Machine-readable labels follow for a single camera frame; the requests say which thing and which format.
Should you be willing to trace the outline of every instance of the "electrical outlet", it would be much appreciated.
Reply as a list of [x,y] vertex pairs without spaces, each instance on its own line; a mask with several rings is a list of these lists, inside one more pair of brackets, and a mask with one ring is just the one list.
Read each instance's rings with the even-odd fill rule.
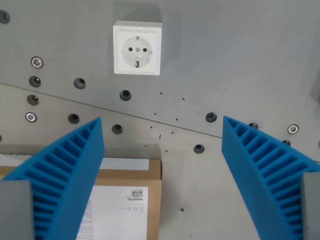
[[162,23],[116,21],[113,25],[115,74],[160,75]]

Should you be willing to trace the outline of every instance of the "small hole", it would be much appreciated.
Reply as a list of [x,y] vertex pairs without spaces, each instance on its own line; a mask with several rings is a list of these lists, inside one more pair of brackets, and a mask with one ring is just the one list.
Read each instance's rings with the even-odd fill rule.
[[195,145],[195,147],[193,148],[193,151],[196,154],[202,154],[205,151],[205,147],[201,144]]
[[289,140],[283,140],[282,142],[291,146],[291,142]]
[[10,15],[5,10],[0,10],[0,23],[8,24],[10,22]]
[[77,114],[72,113],[68,116],[68,121],[72,124],[77,124],[79,123],[80,118]]
[[209,112],[206,116],[205,116],[205,120],[209,123],[213,123],[217,120],[217,114],[215,114],[214,112]]
[[33,105],[33,106],[39,104],[39,98],[36,95],[31,94],[26,98],[26,100],[30,105]]
[[119,124],[113,125],[111,130],[112,130],[112,132],[113,132],[114,134],[121,134],[121,133],[124,131],[124,129],[122,128],[122,126],[119,125]]
[[128,90],[122,90],[120,92],[120,98],[123,100],[123,101],[129,101],[131,99],[131,92],[128,91]]
[[73,81],[73,85],[77,89],[84,89],[86,87],[86,81],[83,78],[78,77]]
[[41,80],[37,76],[31,76],[29,78],[29,84],[34,88],[38,88],[41,86]]
[[250,123],[249,126],[255,128],[255,129],[258,129],[258,124],[254,123],[254,122]]

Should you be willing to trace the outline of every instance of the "hole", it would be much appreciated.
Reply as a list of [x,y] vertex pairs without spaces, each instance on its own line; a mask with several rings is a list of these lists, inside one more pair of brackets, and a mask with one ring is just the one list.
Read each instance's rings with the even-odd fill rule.
[[260,163],[260,165],[258,165],[258,169],[259,170],[263,169],[265,166],[269,165],[270,163],[272,163],[273,161],[280,158],[282,155],[286,153],[287,152],[282,148],[279,149],[278,151],[273,152],[272,154],[264,158],[264,160]]
[[206,116],[205,116],[205,120],[209,123],[213,123],[214,121],[217,120],[217,114],[215,114],[214,112],[209,112]]
[[196,154],[202,154],[205,151],[205,147],[201,144],[195,145],[195,147],[193,148],[193,151]]
[[238,125],[238,123],[236,123],[235,121],[233,121],[233,120],[231,120],[231,119],[229,119],[229,123],[231,124],[231,126],[232,126],[233,128],[235,128],[235,127]]
[[60,190],[65,189],[65,187],[62,184],[60,184],[60,183],[58,183],[56,181],[53,181],[53,180],[51,180],[51,179],[49,179],[49,178],[47,178],[45,176],[42,176],[41,174],[39,174],[39,173],[37,173],[35,171],[28,170],[24,174],[29,178],[37,180],[40,183],[45,183],[45,184],[47,184],[49,186],[52,186],[52,187],[54,187],[56,189],[60,189]]
[[36,95],[31,94],[26,98],[26,100],[30,105],[33,105],[33,106],[39,104],[39,98]]
[[291,146],[291,142],[289,140],[283,140],[282,142]]
[[290,189],[287,192],[277,196],[275,198],[275,200],[281,201],[281,200],[288,199],[288,198],[293,197],[293,196],[298,195],[298,194],[300,194],[300,184],[298,184],[298,186],[293,186],[292,189]]
[[266,138],[260,137],[258,140],[254,141],[252,146],[248,149],[248,153],[253,154],[258,148],[260,148],[267,141]]
[[237,134],[238,137],[240,138],[247,130],[248,130],[248,128],[240,125],[240,126],[238,127],[238,129],[236,130],[236,134]]
[[0,23],[8,24],[10,22],[10,15],[5,10],[0,10]]
[[258,129],[258,124],[254,123],[254,122],[250,123],[249,126],[255,128],[255,129]]
[[[295,160],[296,160],[295,157],[291,158],[291,161],[294,162]],[[291,168],[279,173],[277,176],[271,178],[266,184],[268,184],[269,186],[273,185],[273,184],[275,184],[277,182],[280,182],[283,179],[286,179],[287,177],[289,177],[291,175],[294,175],[294,174],[302,171],[303,169],[305,169],[307,167],[308,166],[305,163],[301,162],[301,163],[299,163],[299,164],[297,164],[297,165],[295,165],[295,166],[293,166],[293,167],[291,167]]]
[[252,158],[252,160],[256,163],[258,162],[260,159],[262,159],[264,156],[266,156],[267,154],[269,154],[273,149],[275,149],[277,147],[276,144],[269,143],[267,146],[265,146],[263,149],[261,149],[259,151],[259,153],[255,154],[255,156]]
[[37,76],[31,76],[29,78],[29,84],[34,88],[38,88],[41,86],[41,80]]
[[36,162],[33,167],[35,167],[36,169],[44,172],[44,173],[47,173],[59,180],[62,180],[64,182],[67,182],[68,181],[68,178],[64,175],[64,174],[61,174],[60,172],[56,171],[56,170],[53,170],[51,167],[41,163],[41,162]]
[[121,133],[124,131],[124,129],[122,128],[122,126],[119,125],[119,124],[113,125],[111,130],[112,130],[112,132],[113,132],[114,134],[121,134]]
[[83,78],[78,77],[73,81],[73,85],[77,89],[84,89],[86,87],[86,81]]
[[129,101],[131,99],[131,92],[128,91],[128,90],[122,90],[120,92],[120,98],[123,100],[123,101]]
[[243,145],[247,146],[258,134],[250,131],[243,139]]
[[79,118],[79,116],[78,116],[77,114],[72,113],[72,114],[70,114],[70,115],[68,116],[68,121],[69,121],[71,124],[77,124],[77,123],[79,123],[80,118]]
[[264,178],[266,178],[266,177],[270,176],[271,174],[274,174],[275,172],[284,168],[285,166],[288,166],[289,164],[293,163],[296,160],[297,160],[297,158],[295,156],[290,156],[287,159],[284,159],[284,160],[280,161],[278,164],[269,168],[262,176]]

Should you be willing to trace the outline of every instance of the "white shipping label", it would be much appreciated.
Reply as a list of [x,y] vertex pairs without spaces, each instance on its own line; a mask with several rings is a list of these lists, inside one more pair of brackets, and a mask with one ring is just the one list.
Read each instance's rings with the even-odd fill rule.
[[76,240],[147,240],[148,187],[93,186]]
[[122,192],[122,202],[124,203],[145,203],[148,199],[147,187],[126,186]]

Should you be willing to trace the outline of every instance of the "cardboard box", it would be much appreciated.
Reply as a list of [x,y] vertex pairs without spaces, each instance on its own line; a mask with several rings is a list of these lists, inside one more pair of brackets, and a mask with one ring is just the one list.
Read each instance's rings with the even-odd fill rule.
[[[0,166],[0,179],[15,166]],[[96,186],[147,187],[147,240],[159,239],[161,185],[161,160],[149,160],[148,170],[101,169],[96,177]]]

